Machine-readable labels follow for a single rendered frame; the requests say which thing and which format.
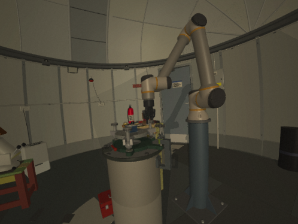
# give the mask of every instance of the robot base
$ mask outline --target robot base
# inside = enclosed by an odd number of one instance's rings
[[[227,207],[227,204],[223,203],[222,201],[220,201],[212,195],[208,196],[217,215],[209,211],[207,208],[198,209],[192,207],[191,209],[189,209],[189,211],[186,211],[190,197],[188,194],[184,192],[174,197],[172,200],[177,206],[179,206],[183,211],[185,211],[185,213],[188,214],[196,223],[209,224]]]

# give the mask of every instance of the red bottle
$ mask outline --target red bottle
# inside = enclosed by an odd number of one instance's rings
[[[133,116],[133,108],[131,105],[129,105],[128,111],[127,111],[127,116],[128,116],[128,123],[129,124],[134,124],[135,123],[135,118]]]

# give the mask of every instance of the door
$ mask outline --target door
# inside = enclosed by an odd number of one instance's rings
[[[170,74],[172,87],[162,91],[162,109],[165,137],[172,142],[188,142],[188,123],[186,118],[189,113],[188,93],[190,86],[190,67],[176,68]]]

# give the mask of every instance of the black barrel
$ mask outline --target black barrel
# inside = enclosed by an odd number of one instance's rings
[[[298,172],[298,128],[281,127],[278,166]]]

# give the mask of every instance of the gray floor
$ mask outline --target gray floor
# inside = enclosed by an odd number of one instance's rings
[[[163,223],[195,224],[172,200],[188,187],[188,145],[174,154],[178,168],[163,171]],[[74,211],[110,188],[107,161],[100,149],[60,159],[38,175],[38,184],[31,206],[0,211],[0,224],[70,222]],[[212,224],[298,223],[297,190],[298,172],[280,168],[276,160],[209,147],[209,193],[228,204]],[[17,199],[17,193],[1,195],[0,203]]]

